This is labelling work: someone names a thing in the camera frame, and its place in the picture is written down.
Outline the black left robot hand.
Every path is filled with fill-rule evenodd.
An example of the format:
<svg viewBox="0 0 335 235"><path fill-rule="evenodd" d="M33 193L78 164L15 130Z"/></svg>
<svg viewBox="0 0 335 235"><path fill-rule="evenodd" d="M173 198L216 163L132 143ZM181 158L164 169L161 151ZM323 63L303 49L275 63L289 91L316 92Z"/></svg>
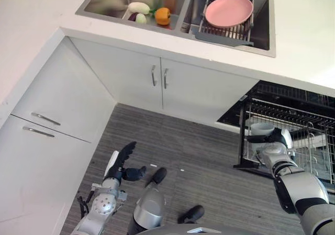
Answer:
<svg viewBox="0 0 335 235"><path fill-rule="evenodd" d="M133 141L127 144L117 155L112 155L111 160L106 167L104 180L108 178L115 178L121 183L121 180L138 181L142 179L147 171L145 166L137 168L124 168L124 162L129 159L130 155L136 147L137 142Z"/></svg>

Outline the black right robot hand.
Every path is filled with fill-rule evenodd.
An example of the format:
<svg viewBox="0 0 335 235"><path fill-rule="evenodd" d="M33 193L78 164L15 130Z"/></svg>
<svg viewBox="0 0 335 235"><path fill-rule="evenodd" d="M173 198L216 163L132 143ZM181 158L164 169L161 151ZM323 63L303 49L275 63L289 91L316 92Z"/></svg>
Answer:
<svg viewBox="0 0 335 235"><path fill-rule="evenodd" d="M291 134L287 129L274 128L274 130L268 135L247 136L247 140L250 143L280 142L288 149L293 147Z"/></svg>

